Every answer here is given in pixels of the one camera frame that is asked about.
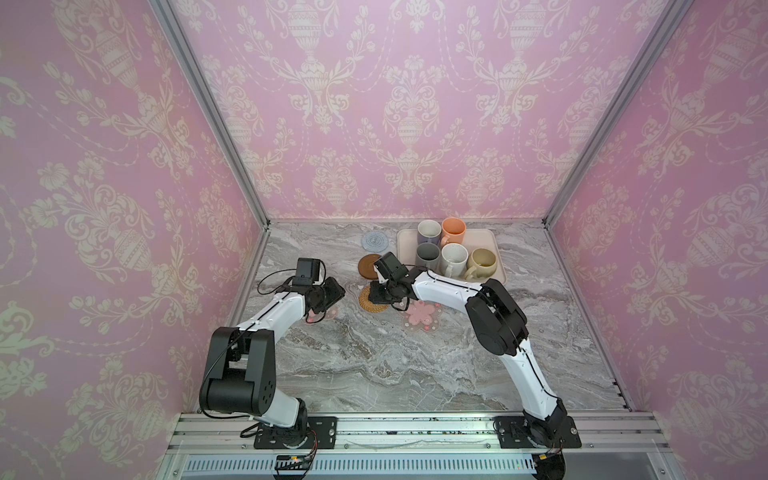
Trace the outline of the woven rattan round coaster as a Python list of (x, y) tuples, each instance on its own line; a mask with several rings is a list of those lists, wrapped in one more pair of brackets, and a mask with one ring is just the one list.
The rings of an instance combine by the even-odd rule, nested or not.
[(362, 289), (358, 297), (358, 303), (363, 310), (370, 313), (382, 313), (390, 308), (389, 304), (373, 303), (370, 300), (370, 293), (371, 293), (371, 286), (367, 285)]

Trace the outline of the brown round wooden coaster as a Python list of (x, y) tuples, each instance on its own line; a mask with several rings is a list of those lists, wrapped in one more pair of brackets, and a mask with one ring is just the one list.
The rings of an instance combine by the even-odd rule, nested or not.
[(367, 280), (377, 280), (378, 274), (375, 269), (375, 263), (381, 258), (379, 254), (368, 254), (363, 256), (357, 265), (358, 273)]

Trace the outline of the pink flower coaster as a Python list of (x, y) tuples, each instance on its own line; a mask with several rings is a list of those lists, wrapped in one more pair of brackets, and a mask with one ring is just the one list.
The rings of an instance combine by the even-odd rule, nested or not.
[(307, 318), (307, 322), (316, 323), (323, 320), (332, 320), (338, 315), (338, 312), (339, 312), (338, 305), (334, 305), (322, 313), (314, 313), (313, 311), (310, 311), (309, 316)]
[(439, 326), (439, 316), (442, 308), (435, 303), (416, 301), (412, 302), (404, 313), (403, 324), (410, 329), (434, 331)]

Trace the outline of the blue woven round coaster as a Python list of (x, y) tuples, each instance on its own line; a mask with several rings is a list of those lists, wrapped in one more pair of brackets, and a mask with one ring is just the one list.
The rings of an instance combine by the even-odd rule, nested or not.
[(365, 251), (378, 254), (389, 249), (390, 240), (382, 231), (369, 231), (362, 236), (361, 245)]

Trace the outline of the grey ceramic mug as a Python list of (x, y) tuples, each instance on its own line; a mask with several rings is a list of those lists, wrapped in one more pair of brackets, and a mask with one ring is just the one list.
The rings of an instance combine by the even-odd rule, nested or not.
[(439, 267), (441, 249), (437, 244), (424, 242), (416, 249), (415, 264), (436, 271)]

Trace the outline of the beige glazed round mug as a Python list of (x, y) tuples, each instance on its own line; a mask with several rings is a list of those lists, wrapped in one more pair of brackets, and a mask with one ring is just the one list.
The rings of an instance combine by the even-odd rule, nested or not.
[(464, 273), (466, 281), (484, 281), (492, 277), (498, 269), (496, 254), (486, 248), (474, 249), (467, 261), (467, 269)]

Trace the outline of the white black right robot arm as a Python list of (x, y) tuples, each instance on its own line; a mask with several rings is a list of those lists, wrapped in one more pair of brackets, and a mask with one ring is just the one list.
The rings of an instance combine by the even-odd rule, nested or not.
[(568, 412), (544, 378), (534, 356), (527, 317), (505, 287), (491, 278), (483, 283), (449, 279), (421, 267), (402, 278), (374, 280), (368, 300), (376, 305), (423, 301), (464, 312), (480, 345), (499, 357), (522, 401), (528, 437), (559, 449), (568, 433)]

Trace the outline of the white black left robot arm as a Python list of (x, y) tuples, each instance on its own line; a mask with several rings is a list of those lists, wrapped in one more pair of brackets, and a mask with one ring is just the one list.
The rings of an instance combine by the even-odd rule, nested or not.
[(306, 403), (277, 387), (276, 345), (295, 323), (320, 319), (345, 296), (329, 277), (310, 284), (289, 279), (269, 303), (235, 327), (219, 327), (211, 337), (199, 389), (199, 409), (210, 419), (250, 419), (245, 437), (281, 448), (304, 448), (309, 437)]

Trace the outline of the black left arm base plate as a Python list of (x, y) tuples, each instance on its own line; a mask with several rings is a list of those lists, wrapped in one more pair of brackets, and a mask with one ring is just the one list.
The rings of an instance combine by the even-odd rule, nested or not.
[(256, 450), (333, 449), (336, 444), (338, 418), (310, 416), (303, 430), (259, 425), (254, 436)]

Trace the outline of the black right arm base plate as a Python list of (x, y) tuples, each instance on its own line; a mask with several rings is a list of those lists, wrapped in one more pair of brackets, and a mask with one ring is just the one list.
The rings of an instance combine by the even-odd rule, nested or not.
[(574, 420), (566, 416), (560, 426), (548, 432), (545, 422), (525, 416), (497, 416), (493, 428), (502, 449), (579, 449), (582, 441)]

